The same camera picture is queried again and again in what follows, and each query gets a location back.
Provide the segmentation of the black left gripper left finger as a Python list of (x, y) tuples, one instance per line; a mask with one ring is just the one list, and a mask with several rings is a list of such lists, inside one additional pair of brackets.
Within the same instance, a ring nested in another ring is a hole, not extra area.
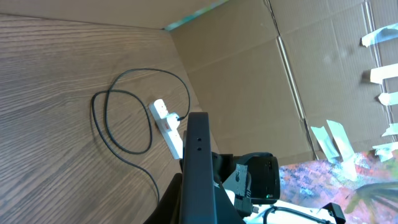
[(158, 206), (144, 224), (179, 224), (182, 174), (171, 180)]

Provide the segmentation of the Samsung Galaxy smartphone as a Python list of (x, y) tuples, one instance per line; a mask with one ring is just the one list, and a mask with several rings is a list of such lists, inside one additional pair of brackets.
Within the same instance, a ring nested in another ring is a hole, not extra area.
[(183, 152), (180, 223), (217, 222), (211, 156), (208, 113), (192, 112)]

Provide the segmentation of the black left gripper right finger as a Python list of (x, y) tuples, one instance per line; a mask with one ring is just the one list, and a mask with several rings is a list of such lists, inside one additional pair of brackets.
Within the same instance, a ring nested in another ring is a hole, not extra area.
[(224, 189), (214, 186), (218, 224), (245, 224)]

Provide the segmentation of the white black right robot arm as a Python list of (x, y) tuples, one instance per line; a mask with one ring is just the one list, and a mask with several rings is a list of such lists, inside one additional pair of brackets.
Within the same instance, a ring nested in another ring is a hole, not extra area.
[(306, 208), (280, 199), (277, 158), (268, 152), (212, 154), (218, 223), (346, 222), (341, 207)]

